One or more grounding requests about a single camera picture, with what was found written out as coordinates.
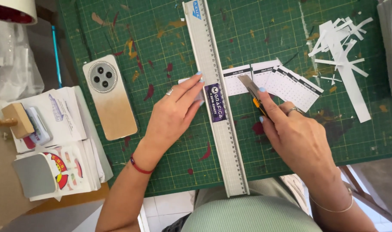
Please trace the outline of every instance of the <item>metal ruler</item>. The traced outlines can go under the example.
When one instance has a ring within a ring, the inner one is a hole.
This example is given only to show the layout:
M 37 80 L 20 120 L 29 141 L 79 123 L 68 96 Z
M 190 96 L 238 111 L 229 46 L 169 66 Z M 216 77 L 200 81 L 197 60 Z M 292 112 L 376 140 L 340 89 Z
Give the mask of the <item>metal ruler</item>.
M 206 0 L 182 2 L 227 196 L 250 194 Z

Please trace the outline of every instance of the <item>finger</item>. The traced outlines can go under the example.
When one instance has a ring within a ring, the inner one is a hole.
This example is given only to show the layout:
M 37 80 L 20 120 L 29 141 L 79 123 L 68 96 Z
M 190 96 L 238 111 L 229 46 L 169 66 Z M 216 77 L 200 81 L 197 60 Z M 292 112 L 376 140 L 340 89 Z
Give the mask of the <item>finger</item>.
M 302 114 L 299 113 L 296 110 L 291 110 L 292 108 L 294 108 L 295 105 L 292 102 L 284 102 L 283 104 L 279 105 L 279 108 L 283 111 L 284 114 L 286 114 L 288 117 L 301 117 Z
M 203 103 L 205 103 L 205 101 L 203 100 L 198 100 L 195 101 L 187 110 L 186 115 L 184 116 L 183 119 L 183 124 L 186 126 L 186 128 L 189 127 L 190 123 L 192 122 L 193 118 L 196 115 L 197 110 L 200 108 L 200 106 L 203 105 Z
M 281 140 L 279 138 L 278 131 L 275 128 L 275 124 L 273 124 L 273 122 L 265 116 L 260 116 L 259 119 L 263 125 L 263 131 L 271 142 L 273 148 L 278 150 L 281 147 Z
M 260 101 L 266 110 L 266 113 L 274 123 L 279 124 L 287 120 L 286 114 L 284 114 L 282 110 L 273 102 L 265 88 L 260 87 L 258 94 L 260 96 Z
M 178 85 L 173 86 L 173 92 L 169 96 L 165 95 L 162 99 L 169 99 L 177 102 L 183 96 L 183 94 L 185 94 L 185 92 L 187 92 L 190 88 L 192 88 L 197 82 L 201 80 L 202 75 L 202 72 L 197 72 L 189 79 L 183 81 Z
M 177 101 L 177 104 L 185 108 L 186 111 L 192 105 L 194 102 L 196 96 L 199 94 L 199 92 L 203 89 L 204 82 L 198 82 L 195 84 L 191 89 L 189 89 L 183 96 Z

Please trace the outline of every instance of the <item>purple sticker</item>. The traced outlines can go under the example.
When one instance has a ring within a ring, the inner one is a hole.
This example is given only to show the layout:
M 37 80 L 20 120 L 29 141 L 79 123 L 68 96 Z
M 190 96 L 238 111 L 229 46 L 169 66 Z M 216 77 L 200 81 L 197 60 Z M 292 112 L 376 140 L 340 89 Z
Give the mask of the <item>purple sticker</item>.
M 209 104 L 210 113 L 212 114 L 212 122 L 226 120 L 219 83 L 205 86 L 205 91 L 208 96 L 207 104 Z

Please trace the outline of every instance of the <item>hand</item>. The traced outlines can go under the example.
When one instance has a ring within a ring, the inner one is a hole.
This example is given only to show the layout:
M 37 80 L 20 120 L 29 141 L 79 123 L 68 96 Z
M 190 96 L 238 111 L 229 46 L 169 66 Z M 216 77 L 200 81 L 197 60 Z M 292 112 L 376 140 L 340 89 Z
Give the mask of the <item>hand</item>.
M 152 116 L 143 140 L 161 156 L 189 128 L 203 100 L 194 102 L 202 90 L 204 81 L 198 72 L 190 79 L 172 87 L 170 96 L 165 95 L 153 106 Z
M 294 107 L 293 103 L 285 102 L 277 106 L 264 88 L 260 90 L 263 91 L 258 91 L 260 100 L 273 121 L 262 116 L 263 130 L 282 160 L 306 184 L 336 178 L 338 169 L 323 126 L 296 110 L 286 115 Z

